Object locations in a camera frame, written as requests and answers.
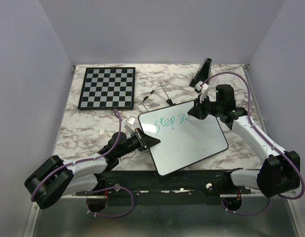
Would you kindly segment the white whiteboard black frame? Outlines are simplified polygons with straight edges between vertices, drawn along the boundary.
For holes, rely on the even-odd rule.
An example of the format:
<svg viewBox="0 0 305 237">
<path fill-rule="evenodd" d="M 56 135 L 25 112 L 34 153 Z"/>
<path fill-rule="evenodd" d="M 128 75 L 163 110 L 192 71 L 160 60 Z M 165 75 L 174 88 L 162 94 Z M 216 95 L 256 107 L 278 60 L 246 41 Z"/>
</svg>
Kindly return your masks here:
<svg viewBox="0 0 305 237">
<path fill-rule="evenodd" d="M 142 131 L 160 143 L 150 148 L 159 175 L 165 176 L 228 149 L 218 120 L 187 114 L 193 101 L 149 111 L 138 116 Z"/>
</svg>

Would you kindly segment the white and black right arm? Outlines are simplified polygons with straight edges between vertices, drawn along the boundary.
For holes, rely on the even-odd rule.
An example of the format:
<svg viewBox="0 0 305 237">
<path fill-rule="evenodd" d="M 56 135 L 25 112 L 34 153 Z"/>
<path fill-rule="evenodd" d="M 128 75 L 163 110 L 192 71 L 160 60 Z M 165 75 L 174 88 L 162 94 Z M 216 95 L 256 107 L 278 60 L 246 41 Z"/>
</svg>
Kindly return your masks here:
<svg viewBox="0 0 305 237">
<path fill-rule="evenodd" d="M 234 193 L 240 186 L 259 190 L 266 197 L 292 191 L 300 186 L 298 171 L 300 157 L 288 152 L 269 137 L 253 122 L 243 107 L 236 105 L 231 85 L 216 86 L 216 100 L 208 97 L 209 86 L 199 82 L 195 86 L 198 97 L 188 115 L 204 120 L 208 115 L 217 117 L 230 130 L 238 134 L 253 150 L 262 163 L 260 170 L 236 169 L 222 180 L 222 189 Z"/>
</svg>

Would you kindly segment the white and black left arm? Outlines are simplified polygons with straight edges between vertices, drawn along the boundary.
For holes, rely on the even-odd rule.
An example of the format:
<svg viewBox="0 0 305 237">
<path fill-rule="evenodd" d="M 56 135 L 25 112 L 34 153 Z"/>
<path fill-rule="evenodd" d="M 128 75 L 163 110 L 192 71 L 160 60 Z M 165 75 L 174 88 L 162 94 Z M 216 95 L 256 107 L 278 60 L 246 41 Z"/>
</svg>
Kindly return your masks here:
<svg viewBox="0 0 305 237">
<path fill-rule="evenodd" d="M 108 144 L 88 158 L 61 159 L 58 155 L 49 157 L 25 181 L 31 194 L 31 201 L 41 209 L 55 204 L 60 197 L 79 192 L 99 195 L 104 183 L 96 176 L 111 171 L 119 164 L 119 158 L 134 150 L 145 151 L 161 141 L 146 135 L 142 130 L 127 137 L 123 132 L 113 134 Z"/>
</svg>

